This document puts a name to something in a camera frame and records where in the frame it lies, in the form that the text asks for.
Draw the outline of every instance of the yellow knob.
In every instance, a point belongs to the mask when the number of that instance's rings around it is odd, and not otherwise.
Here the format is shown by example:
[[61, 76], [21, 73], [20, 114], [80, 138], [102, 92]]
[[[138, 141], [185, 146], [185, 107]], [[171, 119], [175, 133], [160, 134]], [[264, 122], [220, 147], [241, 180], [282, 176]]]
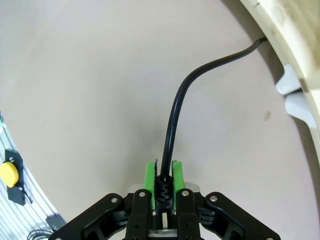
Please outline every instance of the yellow knob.
[[19, 173], [15, 165], [6, 161], [0, 165], [0, 177], [9, 188], [12, 188], [19, 180]]

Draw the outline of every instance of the bolt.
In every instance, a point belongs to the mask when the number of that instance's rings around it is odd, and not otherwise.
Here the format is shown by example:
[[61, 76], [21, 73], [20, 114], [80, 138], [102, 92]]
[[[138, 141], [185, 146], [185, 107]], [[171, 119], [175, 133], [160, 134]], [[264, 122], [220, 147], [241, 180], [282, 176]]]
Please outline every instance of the bolt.
[[188, 195], [189, 195], [189, 192], [188, 192], [188, 191], [183, 191], [183, 192], [182, 192], [182, 196], [186, 197], [186, 196], [188, 196]]
[[211, 202], [215, 202], [215, 201], [217, 201], [218, 200], [218, 198], [216, 197], [216, 196], [211, 196], [210, 197], [210, 201]]

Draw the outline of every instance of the thin cable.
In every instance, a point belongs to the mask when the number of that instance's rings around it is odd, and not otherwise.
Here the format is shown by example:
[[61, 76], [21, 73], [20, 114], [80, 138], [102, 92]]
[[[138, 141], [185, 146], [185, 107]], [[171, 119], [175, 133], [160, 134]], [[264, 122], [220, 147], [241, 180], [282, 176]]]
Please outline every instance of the thin cable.
[[161, 164], [161, 172], [160, 172], [160, 179], [162, 182], [166, 182], [169, 177], [170, 173], [170, 165], [171, 165], [171, 158], [172, 153], [174, 150], [174, 143], [175, 143], [175, 137], [176, 137], [176, 130], [177, 130], [177, 124], [178, 124], [178, 118], [180, 114], [180, 110], [182, 107], [182, 103], [184, 101], [185, 95], [187, 93], [188, 88], [190, 85], [196, 80], [199, 76], [202, 74], [205, 74], [206, 72], [215, 69], [217, 67], [220, 67], [222, 65], [231, 63], [237, 59], [240, 59], [251, 52], [253, 52], [261, 43], [267, 41], [266, 37], [262, 37], [258, 40], [256, 40], [250, 47], [248, 47], [245, 50], [242, 50], [240, 52], [234, 53], [229, 56], [225, 56], [223, 58], [211, 61], [206, 63], [205, 65], [202, 65], [198, 67], [196, 70], [192, 71], [181, 83], [178, 92], [176, 93], [170, 118], [168, 122], [168, 127], [166, 130], [166, 137], [165, 137], [165, 143], [164, 143], [164, 149], [163, 149], [163, 156], [162, 156], [162, 164]]

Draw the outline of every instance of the brown stain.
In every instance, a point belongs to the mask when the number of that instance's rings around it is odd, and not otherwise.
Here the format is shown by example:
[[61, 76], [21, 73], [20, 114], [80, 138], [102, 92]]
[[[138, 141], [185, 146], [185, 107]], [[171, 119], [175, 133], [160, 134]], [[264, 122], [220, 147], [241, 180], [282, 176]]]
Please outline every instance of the brown stain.
[[270, 111], [266, 111], [265, 114], [264, 114], [264, 120], [268, 121], [270, 119], [270, 116], [271, 116], [271, 112]]

